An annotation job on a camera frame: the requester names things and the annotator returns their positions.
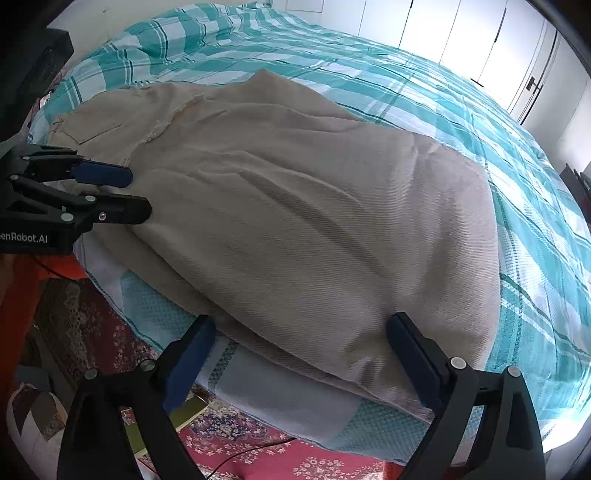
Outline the beige pants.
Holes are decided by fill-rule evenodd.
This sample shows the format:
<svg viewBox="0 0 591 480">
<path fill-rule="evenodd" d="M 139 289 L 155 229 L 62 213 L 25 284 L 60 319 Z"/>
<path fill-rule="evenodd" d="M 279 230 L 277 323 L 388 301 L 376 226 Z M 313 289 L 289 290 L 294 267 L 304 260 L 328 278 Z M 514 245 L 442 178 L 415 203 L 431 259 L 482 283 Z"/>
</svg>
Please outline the beige pants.
<svg viewBox="0 0 591 480">
<path fill-rule="evenodd" d="M 391 315 L 486 364 L 500 315 L 491 188 L 435 139 L 266 70 L 106 91 L 47 139 L 132 171 L 151 216 L 96 226 L 102 245 L 263 358 L 426 421 L 386 338 Z"/>
</svg>

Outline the teal plaid bed sheet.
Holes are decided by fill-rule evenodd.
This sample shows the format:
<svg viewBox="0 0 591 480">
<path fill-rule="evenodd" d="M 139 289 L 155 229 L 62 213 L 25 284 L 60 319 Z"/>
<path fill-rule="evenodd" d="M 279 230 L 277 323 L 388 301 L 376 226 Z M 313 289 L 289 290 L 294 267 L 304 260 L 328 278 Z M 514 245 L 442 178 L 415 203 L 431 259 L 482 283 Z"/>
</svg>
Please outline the teal plaid bed sheet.
<svg viewBox="0 0 591 480">
<path fill-rule="evenodd" d="M 184 81 L 224 85 L 259 69 L 287 77 L 377 125 L 431 136 L 487 172 L 499 226 L 499 330 L 486 370 L 525 376 L 544 452 L 590 419 L 590 232 L 534 138 L 445 67 L 273 9 L 190 4 L 127 27 L 75 65 L 32 122 L 50 124 L 106 90 Z M 163 349 L 191 320 L 107 253 L 96 232 L 75 255 L 141 340 Z M 270 426 L 346 453 L 406 463 L 428 424 L 273 365 L 223 334 L 200 385 Z"/>
</svg>

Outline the white wardrobe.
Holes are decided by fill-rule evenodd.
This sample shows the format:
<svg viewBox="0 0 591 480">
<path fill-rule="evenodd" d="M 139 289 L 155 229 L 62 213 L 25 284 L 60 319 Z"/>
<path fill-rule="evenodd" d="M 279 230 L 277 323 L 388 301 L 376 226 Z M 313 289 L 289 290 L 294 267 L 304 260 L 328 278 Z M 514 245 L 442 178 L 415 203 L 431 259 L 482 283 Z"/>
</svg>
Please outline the white wardrobe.
<svg viewBox="0 0 591 480">
<path fill-rule="evenodd" d="M 545 148 L 559 142 L 589 84 L 567 41 L 527 1 L 277 1 L 332 30 L 397 47 L 472 82 Z M 541 79 L 538 94 L 526 84 Z"/>
</svg>

